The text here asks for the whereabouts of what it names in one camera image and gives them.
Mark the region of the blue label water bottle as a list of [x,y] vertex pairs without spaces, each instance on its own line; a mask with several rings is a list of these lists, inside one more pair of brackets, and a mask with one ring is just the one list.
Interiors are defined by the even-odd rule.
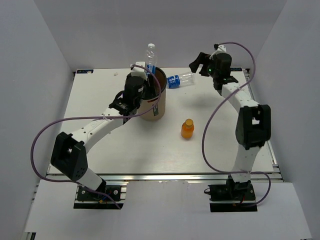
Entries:
[[188,87],[195,84],[195,74],[192,72],[186,72],[169,76],[167,78],[167,88],[177,89],[182,87]]
[[156,46],[153,43],[149,43],[146,49],[146,68],[152,72],[156,73],[156,65],[157,65],[158,55],[156,51]]

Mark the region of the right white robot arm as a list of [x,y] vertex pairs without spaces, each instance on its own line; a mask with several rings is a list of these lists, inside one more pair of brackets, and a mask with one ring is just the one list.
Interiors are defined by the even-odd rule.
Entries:
[[239,81],[231,75],[232,57],[219,52],[210,56],[200,52],[189,64],[192,73],[199,67],[201,76],[211,77],[214,89],[238,113],[235,137],[238,150],[229,177],[233,180],[225,188],[226,195],[236,200],[244,193],[244,187],[251,180],[251,171],[256,157],[271,137],[271,108],[267,104],[254,101],[242,88]]

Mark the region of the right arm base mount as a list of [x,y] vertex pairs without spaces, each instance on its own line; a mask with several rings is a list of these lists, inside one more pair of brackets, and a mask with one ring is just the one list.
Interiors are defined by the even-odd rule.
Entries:
[[233,190],[227,184],[211,184],[203,191],[209,196],[211,213],[257,212],[256,195],[252,183],[247,189]]

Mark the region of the orange juice bottle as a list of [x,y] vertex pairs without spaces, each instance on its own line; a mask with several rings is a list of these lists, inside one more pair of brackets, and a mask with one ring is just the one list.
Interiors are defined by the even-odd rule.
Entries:
[[195,126],[194,126],[193,120],[188,118],[185,120],[185,122],[181,126],[180,135],[184,139],[190,139],[193,136],[194,129],[195,129]]

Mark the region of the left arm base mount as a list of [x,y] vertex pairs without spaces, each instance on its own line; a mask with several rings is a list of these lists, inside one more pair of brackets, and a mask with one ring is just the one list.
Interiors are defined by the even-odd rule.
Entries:
[[88,191],[78,185],[73,208],[80,210],[120,210],[126,199],[128,182],[107,181],[104,194]]

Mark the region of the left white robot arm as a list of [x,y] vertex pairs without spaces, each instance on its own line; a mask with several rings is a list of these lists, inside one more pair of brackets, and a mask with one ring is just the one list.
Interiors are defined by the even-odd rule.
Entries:
[[88,193],[96,200],[105,196],[106,181],[88,167],[87,153],[111,131],[137,115],[146,86],[146,72],[131,71],[126,77],[124,90],[116,95],[99,118],[72,133],[61,132],[56,137],[51,165],[71,181],[88,188]]

